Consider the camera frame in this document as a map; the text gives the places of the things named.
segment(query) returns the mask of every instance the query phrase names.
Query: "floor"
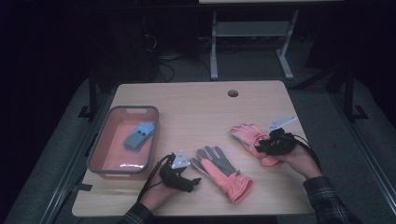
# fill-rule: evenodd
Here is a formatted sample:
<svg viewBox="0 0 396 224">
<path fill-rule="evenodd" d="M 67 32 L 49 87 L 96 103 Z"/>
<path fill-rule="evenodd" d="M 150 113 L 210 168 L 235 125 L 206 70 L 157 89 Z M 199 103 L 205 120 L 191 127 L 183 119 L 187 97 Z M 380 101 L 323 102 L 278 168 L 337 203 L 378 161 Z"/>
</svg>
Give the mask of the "floor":
<svg viewBox="0 0 396 224">
<path fill-rule="evenodd" d="M 260 45 L 245 42 L 242 47 L 238 44 L 231 48 L 224 44 L 219 51 L 218 81 L 281 80 L 286 87 L 291 87 L 320 72 L 304 67 L 312 45 L 309 40 L 294 40 L 290 44 L 287 59 L 295 75 L 293 80 L 284 78 L 276 58 L 275 49 L 282 39 L 260 41 Z M 205 48 L 205 39 L 200 39 L 200 42 Z M 202 50 L 194 57 L 178 54 L 169 52 L 162 55 L 162 64 L 165 65 L 160 65 L 161 73 L 153 82 L 210 81 L 207 50 Z M 387 185 L 376 178 L 376 163 L 367 160 L 366 156 L 366 149 L 369 148 L 385 179 L 394 186 L 396 165 L 392 159 L 396 158 L 396 131 L 375 105 L 370 92 L 358 80 L 355 80 L 354 105 L 361 105 L 369 118 L 354 123 L 347 120 L 340 106 L 343 90 L 335 94 L 325 91 L 329 77 L 303 90 L 289 90 L 305 134 L 319 156 L 325 175 L 332 180 L 340 197 L 353 213 L 364 223 L 396 223 L 394 208 L 389 203 L 391 199 L 384 193 Z M 81 108 L 90 102 L 88 81 L 81 83 L 6 223 L 115 223 L 119 219 L 74 217 L 71 213 L 77 196 L 75 186 L 84 175 L 92 139 L 100 129 L 115 91 L 98 91 L 99 110 L 95 118 L 79 118 Z M 313 215 L 280 216 L 276 217 L 275 222 L 268 217 L 253 217 L 249 223 L 262 223 L 264 219 L 268 220 L 266 223 L 316 223 Z"/>
</svg>

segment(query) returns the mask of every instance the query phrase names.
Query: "forearm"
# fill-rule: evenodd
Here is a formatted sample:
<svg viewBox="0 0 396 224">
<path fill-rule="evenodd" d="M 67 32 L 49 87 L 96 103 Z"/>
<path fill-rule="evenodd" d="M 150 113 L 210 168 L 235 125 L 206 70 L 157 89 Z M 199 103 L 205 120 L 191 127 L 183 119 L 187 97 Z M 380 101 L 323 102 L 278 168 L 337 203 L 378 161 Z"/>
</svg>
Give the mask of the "forearm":
<svg viewBox="0 0 396 224">
<path fill-rule="evenodd" d="M 315 209 L 318 224 L 361 223 L 344 205 L 329 178 L 318 176 L 304 182 L 309 202 Z"/>
<path fill-rule="evenodd" d="M 150 223 L 154 218 L 151 211 L 142 203 L 134 206 L 120 219 L 118 224 L 144 224 Z"/>
</svg>

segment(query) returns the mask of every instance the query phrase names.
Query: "plastic tray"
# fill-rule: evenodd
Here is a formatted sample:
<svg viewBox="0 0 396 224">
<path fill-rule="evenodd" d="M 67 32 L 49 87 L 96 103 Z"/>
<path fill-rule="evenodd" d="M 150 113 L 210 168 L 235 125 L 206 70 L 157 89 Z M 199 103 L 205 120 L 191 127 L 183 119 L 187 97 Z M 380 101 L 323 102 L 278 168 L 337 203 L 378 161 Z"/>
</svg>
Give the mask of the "plastic tray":
<svg viewBox="0 0 396 224">
<path fill-rule="evenodd" d="M 88 168 L 105 179 L 147 179 L 152 168 L 159 111 L 155 106 L 116 106 L 109 110 L 88 158 Z M 127 149 L 126 138 L 143 121 L 155 125 L 137 150 Z"/>
</svg>

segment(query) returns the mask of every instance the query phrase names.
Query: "table top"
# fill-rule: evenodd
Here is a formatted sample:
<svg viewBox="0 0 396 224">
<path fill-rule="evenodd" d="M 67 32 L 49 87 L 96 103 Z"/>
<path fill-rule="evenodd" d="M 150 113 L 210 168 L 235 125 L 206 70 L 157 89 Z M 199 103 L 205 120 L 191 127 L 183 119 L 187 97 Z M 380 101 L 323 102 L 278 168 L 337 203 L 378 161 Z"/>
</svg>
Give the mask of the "table top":
<svg viewBox="0 0 396 224">
<path fill-rule="evenodd" d="M 228 91 L 238 91 L 230 97 Z M 120 85 L 112 106 L 154 105 L 160 111 L 160 132 L 154 160 L 184 151 L 188 158 L 204 146 L 222 148 L 236 169 L 254 181 L 253 191 L 240 204 L 228 198 L 205 175 L 188 167 L 183 177 L 202 181 L 192 193 L 182 192 L 154 212 L 156 216 L 237 216 L 311 214 L 304 178 L 287 164 L 262 167 L 230 134 L 233 126 L 255 123 L 263 129 L 273 120 L 297 116 L 280 81 L 152 83 Z M 299 120 L 286 132 L 305 137 Z M 145 181 L 106 180 L 87 170 L 73 206 L 77 217 L 122 216 L 135 203 Z"/>
</svg>

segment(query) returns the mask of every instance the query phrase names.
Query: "salmon glove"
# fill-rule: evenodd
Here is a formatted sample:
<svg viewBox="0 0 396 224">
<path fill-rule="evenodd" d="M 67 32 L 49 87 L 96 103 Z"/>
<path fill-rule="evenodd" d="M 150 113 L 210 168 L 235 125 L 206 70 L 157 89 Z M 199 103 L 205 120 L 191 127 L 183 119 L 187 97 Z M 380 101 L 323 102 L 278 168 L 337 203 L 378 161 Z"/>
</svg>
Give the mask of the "salmon glove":
<svg viewBox="0 0 396 224">
<path fill-rule="evenodd" d="M 241 124 L 233 126 L 230 133 L 240 140 L 244 148 L 262 160 L 262 166 L 275 166 L 282 161 L 276 160 L 267 156 L 265 152 L 258 152 L 255 146 L 259 146 L 259 141 L 268 139 L 268 134 L 265 133 L 259 126 L 255 124 Z"/>
<path fill-rule="evenodd" d="M 219 147 L 198 149 L 197 155 L 199 160 L 192 158 L 192 166 L 207 175 L 231 203 L 241 203 L 253 190 L 253 180 L 236 171 Z"/>
</svg>

